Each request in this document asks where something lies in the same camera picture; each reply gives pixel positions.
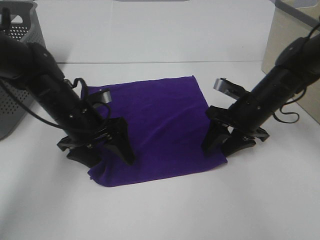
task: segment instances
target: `white tabletop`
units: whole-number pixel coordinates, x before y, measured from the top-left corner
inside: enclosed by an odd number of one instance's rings
[[[62,63],[261,61],[275,10],[268,0],[37,4],[46,46]]]
[[[195,75],[209,105],[233,100],[212,89],[226,77],[251,90],[261,62],[66,64],[89,85]],[[34,105],[36,113],[46,116]],[[211,171],[102,187],[56,143],[65,136],[27,115],[0,144],[2,240],[316,240],[320,236],[320,126],[269,119],[270,138]]]

